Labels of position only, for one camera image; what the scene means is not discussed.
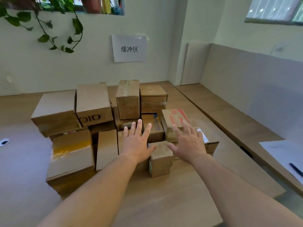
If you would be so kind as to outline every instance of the forearm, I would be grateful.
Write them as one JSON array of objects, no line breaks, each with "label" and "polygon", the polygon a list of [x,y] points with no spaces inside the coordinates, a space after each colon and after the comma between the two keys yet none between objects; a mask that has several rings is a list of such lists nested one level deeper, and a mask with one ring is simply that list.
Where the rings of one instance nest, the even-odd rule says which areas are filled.
[{"label": "forearm", "polygon": [[210,155],[192,162],[228,226],[302,226],[303,220]]},{"label": "forearm", "polygon": [[39,226],[110,226],[136,163],[118,156],[66,198]]}]

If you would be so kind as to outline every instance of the hand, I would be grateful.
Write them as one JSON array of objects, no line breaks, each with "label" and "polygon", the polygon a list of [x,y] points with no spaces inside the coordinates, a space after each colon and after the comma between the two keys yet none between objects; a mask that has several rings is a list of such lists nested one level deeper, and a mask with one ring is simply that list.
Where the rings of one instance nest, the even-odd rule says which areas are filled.
[{"label": "hand", "polygon": [[146,160],[157,147],[156,145],[152,145],[149,149],[147,149],[147,138],[149,137],[151,128],[152,124],[149,123],[143,135],[141,136],[141,119],[138,120],[137,129],[136,122],[132,122],[129,134],[128,128],[124,127],[123,151],[121,155],[127,158],[131,158],[135,161],[136,165]]},{"label": "hand", "polygon": [[182,121],[182,126],[184,128],[184,134],[182,134],[175,125],[173,125],[172,128],[178,138],[178,147],[172,143],[168,143],[167,146],[172,150],[174,155],[192,164],[195,158],[206,154],[203,133],[199,131],[197,134],[196,129],[188,125],[185,121]]}]

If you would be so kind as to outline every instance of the plant pot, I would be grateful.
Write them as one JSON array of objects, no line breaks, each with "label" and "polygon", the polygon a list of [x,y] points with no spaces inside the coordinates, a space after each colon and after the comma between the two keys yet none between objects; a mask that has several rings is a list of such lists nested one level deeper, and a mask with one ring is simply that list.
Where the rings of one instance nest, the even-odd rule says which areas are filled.
[{"label": "plant pot", "polygon": [[101,0],[81,0],[84,11],[87,14],[101,13]]},{"label": "plant pot", "polygon": [[39,4],[36,0],[2,0],[6,2],[9,8],[14,10],[38,10]]}]

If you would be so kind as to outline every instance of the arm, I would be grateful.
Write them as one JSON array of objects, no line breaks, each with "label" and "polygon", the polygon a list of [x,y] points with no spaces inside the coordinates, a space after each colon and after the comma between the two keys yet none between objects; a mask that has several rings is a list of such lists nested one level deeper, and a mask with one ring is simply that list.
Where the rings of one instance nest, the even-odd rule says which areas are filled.
[{"label": "arm", "polygon": [[142,120],[124,128],[123,152],[103,170],[71,194],[53,210],[39,227],[110,226],[119,210],[128,181],[138,163],[156,149],[147,149],[148,125],[142,136]]},{"label": "arm", "polygon": [[217,209],[228,226],[303,226],[303,220],[245,182],[206,154],[203,134],[185,122],[184,135],[173,130],[179,146],[168,147],[180,159],[190,163],[207,186]]}]

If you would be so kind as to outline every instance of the table surface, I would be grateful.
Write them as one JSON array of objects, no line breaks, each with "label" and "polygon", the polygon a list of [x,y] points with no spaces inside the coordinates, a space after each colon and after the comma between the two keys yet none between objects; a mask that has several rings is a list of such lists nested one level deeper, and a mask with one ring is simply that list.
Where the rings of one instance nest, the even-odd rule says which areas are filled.
[{"label": "table surface", "polygon": [[[167,108],[182,108],[206,134],[220,141],[213,157],[245,181],[271,197],[285,190],[246,155],[198,108],[169,82],[158,82],[169,94]],[[108,87],[115,106],[116,86]],[[1,226],[36,226],[61,198],[45,182],[51,141],[30,117],[42,93],[0,97],[0,137],[11,141],[0,151]],[[214,226],[219,212],[193,167],[175,160],[171,174],[150,178],[148,172],[130,180],[113,226]]]},{"label": "table surface", "polygon": [[176,87],[238,145],[262,161],[271,171],[303,196],[303,185],[259,142],[283,140],[282,137],[239,111],[201,84]]}]

